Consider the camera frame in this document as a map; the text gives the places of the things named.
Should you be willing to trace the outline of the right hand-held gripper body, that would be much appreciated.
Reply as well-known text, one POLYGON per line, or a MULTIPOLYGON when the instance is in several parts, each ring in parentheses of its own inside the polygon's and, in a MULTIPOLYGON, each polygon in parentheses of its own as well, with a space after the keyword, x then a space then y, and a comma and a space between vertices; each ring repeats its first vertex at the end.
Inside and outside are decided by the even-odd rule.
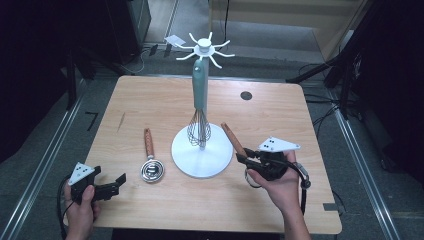
POLYGON ((256 152, 258 162, 252 166, 252 169, 267 181, 279 179, 289 167, 289 161, 284 153, 300 148, 301 146, 297 143, 270 136, 258 146, 256 152))

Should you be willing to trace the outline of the wooden handled mesh strainer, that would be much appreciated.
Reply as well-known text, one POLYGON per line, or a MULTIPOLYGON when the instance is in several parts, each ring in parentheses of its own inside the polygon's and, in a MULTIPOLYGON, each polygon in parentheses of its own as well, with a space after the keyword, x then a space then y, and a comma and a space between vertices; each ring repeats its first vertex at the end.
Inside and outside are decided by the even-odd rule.
MULTIPOLYGON (((244 156, 247 156, 243 146, 241 145, 241 143, 239 142, 239 140, 237 139, 237 137, 235 136, 235 134, 233 133, 233 131, 230 129, 230 127, 223 122, 221 124, 221 128, 223 129, 224 133, 226 134, 227 138, 229 139, 229 141, 231 142, 234 150, 236 151, 236 154, 242 154, 244 156)), ((248 174, 247 171, 244 171, 244 178, 246 180, 246 182, 252 187, 252 188, 261 188, 261 185, 257 184, 252 177, 248 174)))

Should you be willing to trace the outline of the black cabinet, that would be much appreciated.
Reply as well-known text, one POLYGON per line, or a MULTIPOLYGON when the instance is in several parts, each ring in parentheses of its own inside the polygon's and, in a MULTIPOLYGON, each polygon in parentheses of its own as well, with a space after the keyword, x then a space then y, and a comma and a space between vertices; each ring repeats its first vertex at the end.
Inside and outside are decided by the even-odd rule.
POLYGON ((148 0, 104 0, 109 58, 124 64, 141 53, 151 23, 148 0))

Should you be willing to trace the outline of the wooden handled steel ladle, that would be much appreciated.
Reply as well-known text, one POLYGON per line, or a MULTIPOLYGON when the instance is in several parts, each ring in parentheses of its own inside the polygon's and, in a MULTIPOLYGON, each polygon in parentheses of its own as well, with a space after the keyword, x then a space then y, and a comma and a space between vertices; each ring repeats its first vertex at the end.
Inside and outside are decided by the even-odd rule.
POLYGON ((147 161, 140 169, 140 177, 147 183, 159 181, 165 172, 163 163, 155 158, 152 134, 149 128, 144 129, 144 143, 147 161))

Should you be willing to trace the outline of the white paper sheet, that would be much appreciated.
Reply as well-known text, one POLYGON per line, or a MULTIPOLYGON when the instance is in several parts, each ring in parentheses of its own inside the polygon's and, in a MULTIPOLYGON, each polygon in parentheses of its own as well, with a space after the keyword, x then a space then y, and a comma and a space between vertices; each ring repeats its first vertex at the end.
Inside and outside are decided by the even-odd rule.
POLYGON ((164 40, 174 47, 177 47, 178 45, 182 46, 185 44, 185 41, 176 35, 167 36, 164 38, 164 40))

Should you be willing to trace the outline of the person's left hand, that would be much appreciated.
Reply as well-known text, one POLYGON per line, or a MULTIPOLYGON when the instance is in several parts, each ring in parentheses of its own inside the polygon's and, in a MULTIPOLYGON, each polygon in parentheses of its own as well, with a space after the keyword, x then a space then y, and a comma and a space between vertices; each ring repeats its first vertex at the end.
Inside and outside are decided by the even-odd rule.
POLYGON ((71 187, 65 184, 64 196, 67 208, 68 233, 65 240, 88 240, 93 232, 95 219, 100 215, 98 203, 92 201, 95 188, 89 185, 82 194, 80 204, 75 204, 71 199, 71 187))

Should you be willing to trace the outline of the white utensil rack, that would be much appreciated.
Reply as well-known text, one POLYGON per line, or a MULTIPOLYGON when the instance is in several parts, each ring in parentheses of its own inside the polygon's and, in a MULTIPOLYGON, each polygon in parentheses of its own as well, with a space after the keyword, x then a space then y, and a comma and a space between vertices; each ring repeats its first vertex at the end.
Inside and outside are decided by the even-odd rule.
MULTIPOLYGON (((208 100, 208 78, 209 78, 209 63, 219 69, 222 68, 214 55, 226 57, 226 54, 220 53, 218 49, 230 43, 226 42, 214 45, 212 43, 213 33, 210 32, 205 38, 195 39, 192 34, 189 34, 194 46, 180 46, 181 49, 190 49, 191 53, 185 57, 180 57, 179 61, 187 60, 193 56, 203 61, 207 74, 207 100, 208 100)), ((233 147, 228 140, 223 129, 215 124, 210 123, 211 137, 207 141, 205 148, 193 146, 187 136, 188 125, 182 128, 174 137, 171 144, 172 159, 177 168, 184 174, 197 178, 207 179, 212 178, 226 169, 230 164, 233 154, 233 147)))

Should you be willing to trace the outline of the aluminium floor rail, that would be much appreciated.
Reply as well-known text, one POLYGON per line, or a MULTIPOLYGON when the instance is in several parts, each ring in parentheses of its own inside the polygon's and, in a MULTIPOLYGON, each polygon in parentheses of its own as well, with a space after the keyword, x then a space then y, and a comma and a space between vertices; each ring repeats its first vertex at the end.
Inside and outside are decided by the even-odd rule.
POLYGON ((372 176, 350 121, 344 117, 341 109, 336 111, 335 116, 385 239, 401 240, 390 210, 372 176))
POLYGON ((70 107, 69 110, 64 112, 63 117, 61 118, 61 121, 55 129, 55 132, 49 141, 48 146, 46 147, 42 157, 34 169, 28 184, 26 185, 22 195, 19 197, 16 206, 13 208, 13 212, 8 218, 7 224, 1 230, 0 240, 15 240, 19 234, 39 192, 41 191, 41 187, 55 161, 64 138, 66 137, 70 126, 75 119, 75 116, 81 105, 81 99, 83 98, 86 89, 86 80, 79 80, 77 84, 76 102, 70 107))

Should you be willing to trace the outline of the person's right hand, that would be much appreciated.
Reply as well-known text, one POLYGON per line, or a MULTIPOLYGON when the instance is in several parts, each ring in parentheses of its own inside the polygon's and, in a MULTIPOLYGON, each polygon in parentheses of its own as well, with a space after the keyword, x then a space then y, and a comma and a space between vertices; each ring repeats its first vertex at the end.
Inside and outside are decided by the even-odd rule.
POLYGON ((285 218, 294 214, 302 216, 299 200, 299 175, 295 170, 288 168, 280 179, 273 181, 267 181, 253 169, 248 169, 247 173, 256 184, 267 191, 272 202, 285 218))

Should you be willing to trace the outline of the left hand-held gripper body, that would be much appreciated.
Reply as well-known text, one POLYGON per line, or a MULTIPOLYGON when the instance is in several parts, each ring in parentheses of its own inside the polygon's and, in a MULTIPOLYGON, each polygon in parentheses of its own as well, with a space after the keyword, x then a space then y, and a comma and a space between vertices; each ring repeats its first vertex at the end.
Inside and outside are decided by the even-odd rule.
POLYGON ((86 188, 94 185, 95 177, 101 172, 101 167, 90 167, 78 162, 71 174, 68 185, 71 187, 71 199, 80 204, 86 188))

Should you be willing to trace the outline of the teal handled whisk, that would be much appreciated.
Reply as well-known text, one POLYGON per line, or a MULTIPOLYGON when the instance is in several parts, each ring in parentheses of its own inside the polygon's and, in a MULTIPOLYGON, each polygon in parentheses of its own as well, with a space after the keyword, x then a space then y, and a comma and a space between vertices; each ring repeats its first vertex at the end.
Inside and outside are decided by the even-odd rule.
POLYGON ((192 90, 195 111, 188 124, 187 136, 193 146, 205 148, 211 137, 211 127, 205 113, 207 109, 207 74, 204 63, 200 59, 193 64, 192 90))

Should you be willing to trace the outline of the black metal stand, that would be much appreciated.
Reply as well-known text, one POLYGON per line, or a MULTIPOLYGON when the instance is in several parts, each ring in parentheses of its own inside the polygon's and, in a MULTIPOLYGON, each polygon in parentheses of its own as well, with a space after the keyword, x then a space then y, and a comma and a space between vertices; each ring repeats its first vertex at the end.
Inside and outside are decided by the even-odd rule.
POLYGON ((77 99, 75 70, 76 70, 76 65, 74 61, 73 49, 70 48, 67 53, 67 65, 66 65, 67 93, 68 93, 68 103, 66 107, 67 110, 70 110, 73 107, 77 99))
POLYGON ((353 80, 354 60, 366 45, 366 38, 370 36, 373 29, 381 17, 385 0, 373 0, 369 10, 365 13, 358 27, 347 41, 345 47, 334 58, 319 64, 317 67, 301 74, 295 78, 287 79, 287 83, 300 84, 302 81, 330 69, 324 79, 327 88, 334 88, 339 81, 342 81, 342 89, 339 99, 339 110, 345 120, 347 116, 347 105, 349 89, 353 80))

